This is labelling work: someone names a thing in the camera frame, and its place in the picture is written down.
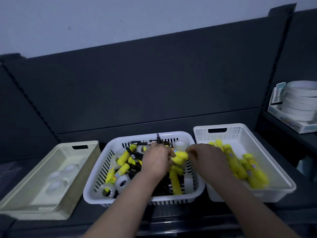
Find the forearm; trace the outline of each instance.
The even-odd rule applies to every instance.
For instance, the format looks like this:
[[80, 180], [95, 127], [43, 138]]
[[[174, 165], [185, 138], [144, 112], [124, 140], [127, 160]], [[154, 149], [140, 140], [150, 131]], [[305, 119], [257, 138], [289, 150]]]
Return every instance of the forearm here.
[[246, 237], [298, 237], [234, 176], [224, 177], [214, 189], [232, 210]]
[[138, 173], [84, 237], [134, 237], [156, 185]]

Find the storage bin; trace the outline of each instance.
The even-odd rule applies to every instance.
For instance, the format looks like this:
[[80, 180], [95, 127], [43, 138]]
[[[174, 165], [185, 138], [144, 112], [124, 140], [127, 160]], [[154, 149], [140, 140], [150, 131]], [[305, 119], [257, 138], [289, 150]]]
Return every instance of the storage bin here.
[[[194, 134], [197, 143], [214, 142], [220, 139], [223, 144], [230, 144], [233, 152], [240, 159], [243, 154], [252, 154], [259, 167], [267, 175], [269, 187], [267, 189], [251, 189], [246, 181], [243, 182], [263, 202], [278, 202], [296, 189], [294, 181], [244, 124], [197, 126], [194, 128]], [[223, 202], [209, 184], [207, 184], [207, 191], [212, 201]]]
[[[66, 220], [84, 190], [88, 176], [100, 155], [98, 141], [62, 143], [55, 146], [1, 201], [0, 214], [18, 220]], [[72, 178], [61, 176], [65, 189], [47, 192], [56, 177], [69, 165], [78, 165]]]
[[[186, 132], [168, 132], [159, 133], [161, 139], [173, 142], [175, 140], [184, 140], [188, 145], [194, 144], [192, 136]], [[84, 189], [84, 199], [89, 204], [100, 204], [108, 207], [113, 203], [115, 199], [107, 198], [102, 195], [102, 192], [97, 192], [101, 185], [104, 184], [106, 175], [108, 173], [109, 164], [111, 157], [115, 155], [118, 150], [121, 150], [125, 146], [129, 146], [128, 142], [133, 140], [156, 140], [157, 134], [147, 134], [147, 135], [136, 135], [136, 136], [126, 136], [111, 140], [101, 155], [99, 156]], [[196, 173], [192, 168], [191, 162], [188, 160], [186, 165], [183, 167], [184, 173], [192, 175], [194, 183], [194, 192], [190, 194], [182, 195], [170, 195], [170, 196], [154, 196], [151, 197], [149, 204], [160, 205], [160, 204], [177, 204], [177, 203], [190, 203], [199, 196], [204, 188], [205, 181]], [[182, 191], [184, 192], [184, 184], [180, 183]]]

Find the white plastic bin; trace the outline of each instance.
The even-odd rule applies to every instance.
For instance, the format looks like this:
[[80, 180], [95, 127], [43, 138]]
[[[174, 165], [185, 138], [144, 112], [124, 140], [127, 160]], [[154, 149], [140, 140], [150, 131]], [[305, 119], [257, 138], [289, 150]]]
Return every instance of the white plastic bin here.
[[[90, 171], [100, 155], [98, 141], [56, 145], [1, 201], [0, 214], [18, 220], [66, 220], [70, 217], [84, 190]], [[76, 165], [71, 177], [50, 177]], [[48, 187], [62, 180], [66, 188], [53, 195]]]
[[[197, 143], [214, 142], [220, 139], [224, 144], [230, 144], [232, 150], [240, 159], [243, 154], [252, 154], [259, 167], [267, 175], [269, 187], [267, 189], [251, 189], [247, 182], [244, 182], [244, 184], [263, 202], [278, 202], [296, 189], [294, 181], [244, 124], [197, 126], [194, 128], [194, 134]], [[212, 201], [223, 202], [222, 198], [209, 184], [207, 184], [207, 191]]]
[[[173, 142], [177, 139], [184, 140], [188, 145], [194, 144], [192, 136], [186, 132], [170, 132], [170, 133], [159, 133], [161, 139]], [[136, 135], [136, 136], [126, 136], [111, 140], [101, 155], [99, 156], [84, 189], [84, 199], [89, 204], [101, 204], [108, 207], [113, 203], [115, 199], [104, 197], [101, 192], [97, 192], [102, 184], [105, 182], [106, 175], [109, 169], [109, 162], [116, 152], [126, 145], [128, 146], [129, 141], [133, 140], [154, 140], [156, 139], [156, 134], [147, 135]], [[188, 160], [187, 164], [184, 166], [184, 173], [192, 175], [194, 183], [194, 192], [190, 194], [183, 194], [177, 196], [155, 196], [151, 197], [149, 204], [160, 205], [160, 204], [176, 204], [176, 203], [190, 203], [199, 196], [204, 188], [205, 181], [196, 173], [192, 168], [191, 162]], [[184, 184], [180, 183], [182, 191], [184, 192]]]

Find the person's right hand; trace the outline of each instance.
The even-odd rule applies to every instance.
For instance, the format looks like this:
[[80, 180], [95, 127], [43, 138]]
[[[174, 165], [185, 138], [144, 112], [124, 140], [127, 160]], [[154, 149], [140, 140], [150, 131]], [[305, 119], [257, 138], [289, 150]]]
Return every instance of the person's right hand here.
[[210, 144], [193, 144], [186, 149], [193, 168], [212, 186], [222, 178], [233, 176], [227, 156], [218, 147]]

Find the white plastic basket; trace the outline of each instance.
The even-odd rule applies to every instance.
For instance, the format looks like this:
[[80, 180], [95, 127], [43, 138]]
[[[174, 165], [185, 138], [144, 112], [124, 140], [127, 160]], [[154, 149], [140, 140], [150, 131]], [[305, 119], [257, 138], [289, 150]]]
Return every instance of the white plastic basket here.
[[[224, 144], [231, 145], [233, 152], [240, 159], [243, 154], [252, 154], [259, 167], [267, 175], [269, 188], [251, 189], [246, 182], [245, 185], [263, 202], [278, 202], [296, 189], [294, 181], [244, 124], [197, 126], [194, 127], [194, 134], [197, 143], [208, 143], [221, 139]], [[207, 184], [207, 191], [212, 201], [223, 202], [222, 198], [209, 184]]]
[[[175, 140], [184, 140], [188, 145], [194, 144], [192, 136], [186, 132], [170, 132], [170, 133], [160, 133], [162, 140], [167, 140], [173, 142]], [[84, 199], [89, 204], [101, 204], [108, 207], [113, 203], [115, 199], [104, 197], [100, 192], [97, 192], [99, 187], [104, 184], [106, 175], [109, 169], [110, 159], [116, 154], [119, 148], [128, 145], [129, 141], [133, 140], [154, 140], [156, 139], [156, 134], [147, 135], [136, 135], [136, 136], [126, 136], [111, 140], [101, 155], [99, 156], [84, 189]], [[192, 168], [191, 162], [188, 160], [186, 166], [184, 167], [184, 173], [189, 173], [193, 177], [194, 192], [190, 194], [183, 194], [177, 196], [154, 196], [151, 197], [149, 204], [160, 205], [160, 204], [177, 204], [177, 203], [190, 203], [198, 197], [205, 188], [205, 181], [196, 173]], [[184, 184], [180, 183], [182, 191], [184, 192]]]
[[[0, 214], [18, 220], [66, 220], [75, 209], [99, 155], [98, 141], [56, 145], [0, 201]], [[73, 164], [79, 165], [79, 171], [73, 178], [63, 178], [66, 189], [57, 195], [46, 194], [48, 176]]]

